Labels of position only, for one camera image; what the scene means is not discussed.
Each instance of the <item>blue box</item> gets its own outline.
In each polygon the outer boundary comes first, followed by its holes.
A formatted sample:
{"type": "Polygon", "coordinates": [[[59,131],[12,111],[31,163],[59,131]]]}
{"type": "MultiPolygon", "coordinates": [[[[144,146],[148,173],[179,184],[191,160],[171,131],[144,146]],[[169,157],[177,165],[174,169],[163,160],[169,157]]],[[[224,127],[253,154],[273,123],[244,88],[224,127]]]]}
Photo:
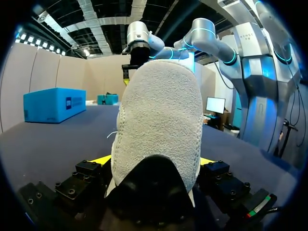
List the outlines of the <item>blue box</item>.
{"type": "Polygon", "coordinates": [[[116,94],[98,95],[97,104],[117,104],[119,102],[119,96],[116,94]]]}
{"type": "Polygon", "coordinates": [[[85,110],[85,90],[51,88],[24,95],[25,122],[57,124],[85,110]]]}

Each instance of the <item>dark blue table surface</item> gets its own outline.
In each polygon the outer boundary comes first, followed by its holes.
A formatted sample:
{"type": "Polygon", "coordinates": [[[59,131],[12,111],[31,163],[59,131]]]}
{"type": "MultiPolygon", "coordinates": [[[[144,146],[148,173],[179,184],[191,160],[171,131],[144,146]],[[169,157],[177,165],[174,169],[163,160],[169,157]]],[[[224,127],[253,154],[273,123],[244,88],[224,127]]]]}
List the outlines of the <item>dark blue table surface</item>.
{"type": "MultiPolygon", "coordinates": [[[[39,180],[53,189],[81,160],[109,155],[114,136],[107,136],[116,131],[117,113],[118,106],[88,106],[61,124],[21,123],[1,134],[1,161],[13,189],[39,180]]],[[[206,125],[201,156],[229,164],[238,179],[251,183],[253,192],[264,188],[276,194],[277,206],[288,200],[297,183],[298,171],[289,164],[206,125]]],[[[221,222],[225,219],[214,205],[213,213],[221,222]]]]}

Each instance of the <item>computer monitor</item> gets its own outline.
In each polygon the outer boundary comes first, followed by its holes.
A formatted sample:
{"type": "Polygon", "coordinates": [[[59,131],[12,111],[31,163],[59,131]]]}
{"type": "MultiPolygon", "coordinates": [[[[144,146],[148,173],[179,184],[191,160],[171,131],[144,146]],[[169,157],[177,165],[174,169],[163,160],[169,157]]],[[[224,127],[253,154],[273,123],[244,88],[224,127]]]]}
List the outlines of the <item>computer monitor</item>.
{"type": "Polygon", "coordinates": [[[206,102],[206,110],[223,114],[226,99],[208,97],[206,102]]]}

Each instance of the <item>screw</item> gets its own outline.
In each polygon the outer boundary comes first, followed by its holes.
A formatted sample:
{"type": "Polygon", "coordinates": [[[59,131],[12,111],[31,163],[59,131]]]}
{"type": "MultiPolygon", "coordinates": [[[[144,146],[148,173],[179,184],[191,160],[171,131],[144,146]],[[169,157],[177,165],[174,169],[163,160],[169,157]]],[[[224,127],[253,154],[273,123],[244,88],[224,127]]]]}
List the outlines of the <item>screw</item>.
{"type": "Polygon", "coordinates": [[[70,194],[70,195],[73,195],[75,193],[75,190],[74,189],[70,189],[69,191],[68,191],[68,194],[70,194]]]}

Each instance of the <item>ceiling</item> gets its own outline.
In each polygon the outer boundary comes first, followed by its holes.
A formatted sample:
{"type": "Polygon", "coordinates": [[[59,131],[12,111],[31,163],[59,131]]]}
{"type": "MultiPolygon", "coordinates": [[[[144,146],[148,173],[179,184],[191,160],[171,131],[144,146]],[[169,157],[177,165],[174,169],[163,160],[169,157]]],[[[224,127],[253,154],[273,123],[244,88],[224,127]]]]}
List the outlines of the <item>ceiling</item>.
{"type": "MultiPolygon", "coordinates": [[[[183,38],[195,18],[203,17],[216,25],[216,33],[232,24],[199,0],[38,0],[32,18],[23,29],[50,41],[66,55],[86,58],[84,49],[96,57],[121,54],[126,46],[128,25],[144,22],[149,31],[166,46],[183,38]],[[53,23],[38,22],[46,11],[53,23]]],[[[196,52],[196,57],[204,53],[196,52]]]]}

